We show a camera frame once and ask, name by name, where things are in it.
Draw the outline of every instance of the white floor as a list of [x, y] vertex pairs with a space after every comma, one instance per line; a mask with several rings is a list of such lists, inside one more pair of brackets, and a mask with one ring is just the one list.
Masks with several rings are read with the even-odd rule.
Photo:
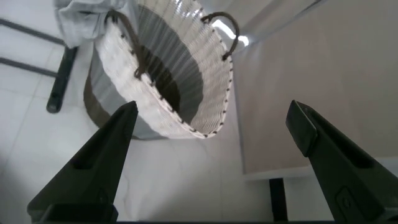
[[[57, 70], [61, 46], [5, 27], [0, 34], [2, 57]], [[97, 130], [82, 94], [91, 48], [79, 49], [57, 114], [45, 109], [53, 78], [0, 65], [1, 223], [30, 223], [29, 201]], [[115, 201], [120, 220], [272, 220], [268, 181], [243, 180], [230, 105], [215, 138], [131, 141]]]

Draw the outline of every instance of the woven basket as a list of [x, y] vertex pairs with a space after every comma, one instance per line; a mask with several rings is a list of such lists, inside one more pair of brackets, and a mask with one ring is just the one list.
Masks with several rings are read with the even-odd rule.
[[[135, 138], [214, 136], [233, 81], [236, 21], [224, 12], [203, 16], [194, 0], [137, 1], [134, 10], [133, 26], [124, 14], [109, 12], [106, 33], [95, 40], [84, 94], [90, 118], [101, 126], [119, 106], [136, 101]], [[231, 49], [209, 24], [216, 16], [235, 26]]]

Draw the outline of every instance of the brown handle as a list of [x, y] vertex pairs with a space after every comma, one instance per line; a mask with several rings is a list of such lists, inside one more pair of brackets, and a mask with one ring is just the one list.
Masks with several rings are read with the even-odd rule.
[[208, 20], [208, 22], [210, 22], [216, 16], [224, 16], [224, 17], [226, 17], [227, 19], [229, 19], [232, 22], [232, 25], [235, 28], [235, 36], [236, 37], [234, 39], [234, 42], [232, 43], [231, 49], [229, 50], [229, 52], [226, 52], [223, 55], [223, 60], [226, 60], [228, 58], [228, 56], [230, 56], [234, 52], [236, 46], [238, 45], [238, 37], [239, 37], [239, 33], [240, 33], [239, 25], [238, 25], [238, 22], [236, 22], [236, 20], [231, 15], [229, 15], [226, 12], [214, 12], [214, 13], [211, 13], [211, 14], [209, 14], [207, 16], [202, 17], [200, 20], [202, 22], [205, 22], [206, 20]]
[[125, 26], [127, 33], [129, 34], [130, 40], [132, 42], [132, 54], [135, 54], [138, 60], [138, 68], [134, 72], [134, 76], [138, 79], [141, 79], [141, 75], [145, 73], [146, 66], [145, 66], [145, 60], [144, 60], [144, 55], [141, 50], [141, 45], [139, 44], [139, 39], [136, 33], [134, 33], [134, 29], [131, 27], [129, 18], [124, 15], [121, 12], [115, 11], [115, 10], [110, 10], [106, 17], [105, 21], [108, 19], [108, 17], [111, 16], [113, 18], [113, 22], [116, 22], [116, 18], [120, 18], [122, 21], [123, 25]]

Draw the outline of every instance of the basket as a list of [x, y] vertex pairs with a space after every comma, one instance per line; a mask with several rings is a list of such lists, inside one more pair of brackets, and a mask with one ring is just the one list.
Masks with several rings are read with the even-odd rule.
[[[210, 138], [224, 125], [233, 81], [230, 57], [236, 21], [225, 12], [203, 16], [191, 1], [137, 1], [135, 22], [110, 11], [95, 40], [84, 102], [102, 126], [121, 105], [136, 101], [136, 139]], [[236, 38], [227, 49], [210, 25], [225, 16]]]

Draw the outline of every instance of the laundry basket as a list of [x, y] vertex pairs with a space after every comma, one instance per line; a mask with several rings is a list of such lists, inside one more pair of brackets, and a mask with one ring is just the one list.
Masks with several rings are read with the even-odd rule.
[[[111, 11], [95, 40], [84, 102], [102, 126], [136, 101], [133, 138], [210, 138], [222, 128], [233, 81], [230, 57], [239, 28], [227, 13], [205, 16], [197, 1], [136, 1], [133, 19]], [[236, 38], [227, 49], [211, 26], [227, 17]]]

